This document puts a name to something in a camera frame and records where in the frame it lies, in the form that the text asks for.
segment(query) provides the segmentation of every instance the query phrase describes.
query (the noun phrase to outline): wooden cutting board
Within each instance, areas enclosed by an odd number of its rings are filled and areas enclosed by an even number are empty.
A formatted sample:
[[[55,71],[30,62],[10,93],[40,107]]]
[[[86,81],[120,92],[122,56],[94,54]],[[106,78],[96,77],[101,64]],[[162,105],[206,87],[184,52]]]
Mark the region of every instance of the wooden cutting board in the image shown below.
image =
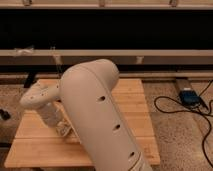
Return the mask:
[[[58,80],[39,81],[50,85]],[[112,95],[150,164],[159,164],[159,152],[141,81],[120,79]],[[42,122],[36,111],[25,110],[5,167],[83,166],[92,166],[92,162],[75,135],[61,138]]]

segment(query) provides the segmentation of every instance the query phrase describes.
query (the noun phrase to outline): black wall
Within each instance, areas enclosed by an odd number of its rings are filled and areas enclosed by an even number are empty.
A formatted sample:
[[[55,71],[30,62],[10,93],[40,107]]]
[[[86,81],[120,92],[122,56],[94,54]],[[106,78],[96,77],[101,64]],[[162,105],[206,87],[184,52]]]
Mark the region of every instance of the black wall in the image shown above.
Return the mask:
[[[0,10],[0,49],[213,49],[213,11]]]

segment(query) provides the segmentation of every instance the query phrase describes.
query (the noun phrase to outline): cable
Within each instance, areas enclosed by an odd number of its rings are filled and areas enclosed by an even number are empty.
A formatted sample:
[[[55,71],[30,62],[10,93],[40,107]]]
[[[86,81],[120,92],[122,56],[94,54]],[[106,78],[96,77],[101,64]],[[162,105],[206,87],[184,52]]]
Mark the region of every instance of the cable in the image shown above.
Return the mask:
[[[201,91],[201,93],[199,94],[199,97],[201,97],[206,91],[207,89],[210,87],[210,85],[213,83],[213,80],[211,80],[208,85]],[[160,99],[167,99],[167,100],[170,100],[170,101],[173,101],[175,102],[176,104],[180,105],[181,107],[185,108],[185,109],[181,109],[181,110],[175,110],[175,111],[165,111],[163,109],[161,109],[157,102],[160,100]],[[209,165],[213,168],[213,162],[209,159],[208,155],[207,155],[207,152],[206,152],[206,148],[205,148],[205,143],[212,131],[212,124],[210,122],[210,120],[208,119],[208,117],[213,117],[213,115],[211,115],[212,113],[212,104],[213,104],[213,99],[209,101],[209,110],[207,113],[204,113],[200,110],[200,106],[201,104],[199,103],[198,105],[196,106],[193,106],[193,107],[189,107],[189,106],[184,106],[181,102],[179,102],[178,100],[175,100],[171,97],[168,97],[168,96],[158,96],[154,99],[154,106],[156,107],[156,109],[158,111],[160,111],[161,113],[166,113],[166,114],[174,114],[174,113],[182,113],[182,112],[190,112],[190,113],[194,113],[194,114],[197,114],[199,116],[202,116],[208,123],[208,131],[206,132],[206,134],[204,135],[203,137],[203,140],[202,140],[202,151],[203,151],[203,154],[204,154],[204,157],[206,158],[207,162],[209,163]]]
[[[213,80],[211,80],[208,85],[206,86],[206,88],[203,89],[203,91],[201,91],[201,93],[199,94],[199,97],[201,97],[203,95],[203,93],[206,92],[206,90],[210,87],[210,85],[213,83]]]

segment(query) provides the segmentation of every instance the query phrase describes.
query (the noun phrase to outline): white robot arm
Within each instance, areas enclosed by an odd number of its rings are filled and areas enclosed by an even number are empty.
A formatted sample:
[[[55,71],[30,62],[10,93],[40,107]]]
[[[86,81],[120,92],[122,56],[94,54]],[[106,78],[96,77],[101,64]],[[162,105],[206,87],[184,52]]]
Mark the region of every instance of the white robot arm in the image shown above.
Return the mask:
[[[110,93],[118,78],[117,67],[111,61],[78,64],[63,74],[58,85],[43,88],[39,95],[35,89],[27,92],[21,104],[44,113],[42,108],[61,99],[97,171],[152,171]]]

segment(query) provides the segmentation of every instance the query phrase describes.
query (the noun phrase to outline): speckled floor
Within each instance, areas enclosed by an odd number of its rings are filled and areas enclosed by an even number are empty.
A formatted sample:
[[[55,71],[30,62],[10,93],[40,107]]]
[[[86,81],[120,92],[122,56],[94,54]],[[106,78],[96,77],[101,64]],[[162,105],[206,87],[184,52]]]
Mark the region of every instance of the speckled floor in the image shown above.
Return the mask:
[[[194,82],[192,85],[197,92],[205,87],[207,82]],[[206,122],[199,116],[190,113],[181,113],[166,115],[158,112],[153,100],[159,95],[177,97],[177,92],[173,82],[144,82],[145,95],[150,109],[156,140],[159,147],[161,164],[155,166],[155,171],[212,171],[206,162],[202,150],[202,133],[206,130]],[[0,108],[9,111],[12,118],[8,121],[0,121],[0,140],[12,142],[17,126],[20,122],[23,109],[18,102],[24,93],[23,85],[10,84],[7,81],[0,80]],[[203,95],[206,101],[213,98],[213,85]],[[179,106],[167,101],[159,103],[164,109],[176,109]],[[213,133],[208,142],[212,142]],[[213,160],[213,144],[208,143],[208,154]],[[5,169],[3,167],[4,159],[8,150],[0,150],[0,171],[30,171],[31,169]],[[45,171],[64,171],[71,169],[45,169]]]

